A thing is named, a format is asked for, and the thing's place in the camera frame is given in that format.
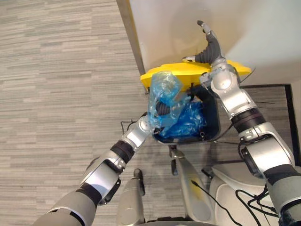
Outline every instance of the blue plastic bag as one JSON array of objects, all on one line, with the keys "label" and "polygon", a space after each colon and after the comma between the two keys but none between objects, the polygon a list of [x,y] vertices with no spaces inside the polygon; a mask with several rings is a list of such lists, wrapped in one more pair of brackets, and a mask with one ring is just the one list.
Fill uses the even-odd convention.
[{"label": "blue plastic bag", "polygon": [[[158,72],[152,76],[148,117],[151,126],[164,128],[162,134],[177,122],[182,109],[190,99],[186,93],[180,92],[182,87],[181,81],[170,71]],[[161,113],[158,113],[158,107],[163,109]]]},{"label": "blue plastic bag", "polygon": [[160,133],[163,138],[199,137],[200,130],[206,126],[202,112],[201,102],[189,102],[183,108],[177,123],[165,133]]}]

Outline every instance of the silver robot arm segment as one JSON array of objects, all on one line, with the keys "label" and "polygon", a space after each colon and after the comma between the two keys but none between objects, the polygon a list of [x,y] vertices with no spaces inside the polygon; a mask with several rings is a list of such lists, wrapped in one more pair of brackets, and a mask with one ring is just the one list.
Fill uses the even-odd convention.
[{"label": "silver robot arm segment", "polygon": [[211,65],[212,71],[201,76],[200,81],[219,97],[239,133],[241,144],[246,146],[241,150],[241,157],[254,176],[266,180],[280,225],[299,225],[301,174],[294,169],[291,150],[271,123],[266,122],[247,92],[239,87],[238,73],[227,64],[213,31],[204,22],[198,21],[198,25],[206,33],[208,46],[202,53],[185,57],[183,61]]},{"label": "silver robot arm segment", "polygon": [[121,183],[119,175],[151,132],[148,116],[141,117],[110,150],[91,161],[79,188],[60,199],[33,226],[92,225],[97,206],[111,200]]}]

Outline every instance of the wire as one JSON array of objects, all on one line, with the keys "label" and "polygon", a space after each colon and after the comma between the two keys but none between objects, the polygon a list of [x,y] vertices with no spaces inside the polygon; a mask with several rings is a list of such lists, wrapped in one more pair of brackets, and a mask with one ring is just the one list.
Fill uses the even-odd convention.
[{"label": "wire", "polygon": [[239,154],[240,158],[243,160],[244,157],[241,155],[241,152],[240,152],[240,146],[241,146],[241,145],[242,145],[242,143],[240,142],[240,143],[238,144],[238,146],[237,146],[237,151],[238,151],[238,154]]},{"label": "wire", "polygon": [[217,140],[214,140],[213,143],[223,143],[223,144],[229,144],[229,145],[239,145],[239,143],[235,143],[235,142],[217,141]]},{"label": "wire", "polygon": [[253,211],[252,211],[252,210],[249,208],[249,206],[248,206],[248,205],[247,205],[247,204],[239,197],[239,195],[238,195],[239,192],[245,193],[245,194],[251,196],[252,198],[253,198],[254,196],[251,195],[251,194],[249,194],[248,192],[245,192],[245,191],[240,190],[240,189],[238,189],[238,190],[235,191],[235,195],[236,195],[236,197],[238,198],[238,200],[240,200],[240,202],[241,202],[241,203],[246,207],[246,209],[250,212],[250,214],[253,216],[254,220],[256,221],[257,225],[258,225],[258,226],[261,226],[261,224],[260,224],[258,218],[255,216],[255,214],[253,213]]},{"label": "wire", "polygon": [[127,131],[130,129],[130,126],[136,123],[137,121],[132,121],[128,126],[127,126]]},{"label": "wire", "polygon": [[253,74],[253,72],[256,70],[256,67],[251,71],[251,73],[248,74],[248,76],[246,76],[240,83],[242,83],[243,81],[245,81],[247,78],[249,78],[249,76],[251,74]]},{"label": "wire", "polygon": [[271,226],[271,224],[269,223],[269,220],[268,220],[267,216],[265,215],[265,213],[263,213],[263,215],[264,215],[264,218],[267,220],[267,223],[269,224],[269,226]]},{"label": "wire", "polygon": [[130,126],[136,122],[137,121],[133,121],[132,119],[131,121],[121,121],[120,124],[121,124],[122,134],[124,135],[124,127],[123,127],[124,123],[129,123],[129,125],[127,126],[127,131],[128,131],[130,129]]},{"label": "wire", "polygon": [[233,217],[231,216],[231,214],[229,213],[229,211],[225,207],[221,206],[220,203],[211,194],[209,194],[205,189],[203,189],[200,185],[198,185],[198,183],[195,182],[194,180],[192,180],[191,182],[192,182],[193,185],[195,185],[196,187],[198,187],[199,189],[201,189],[203,192],[205,192],[207,195],[209,195],[210,198],[212,198],[216,202],[216,204],[219,205],[219,207],[221,207],[223,210],[225,210],[227,212],[228,216],[230,217],[230,219],[233,221],[234,224],[242,226],[240,223],[238,223],[237,221],[235,221],[233,219]]},{"label": "wire", "polygon": [[222,138],[232,128],[232,126],[233,126],[233,124],[231,123],[231,125],[213,141],[217,141],[218,139]]}]

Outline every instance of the yellow lid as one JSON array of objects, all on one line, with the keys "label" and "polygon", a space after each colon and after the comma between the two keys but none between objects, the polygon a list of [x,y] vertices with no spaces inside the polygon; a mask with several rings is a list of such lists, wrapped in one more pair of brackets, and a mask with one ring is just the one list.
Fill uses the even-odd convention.
[{"label": "yellow lid", "polygon": [[[251,69],[249,67],[244,67],[243,65],[232,62],[230,60],[227,61],[228,64],[232,65],[236,68],[239,76],[248,75],[251,73]],[[148,89],[151,86],[151,77],[153,74],[161,71],[171,71],[171,73],[176,76],[182,83],[183,88],[182,91],[186,91],[191,87],[191,84],[198,85],[199,77],[203,73],[210,72],[211,68],[209,64],[201,64],[201,63],[175,63],[175,64],[166,64],[161,65],[160,67],[155,67],[150,69],[146,74],[141,75],[140,80],[143,83],[144,87]]]}]

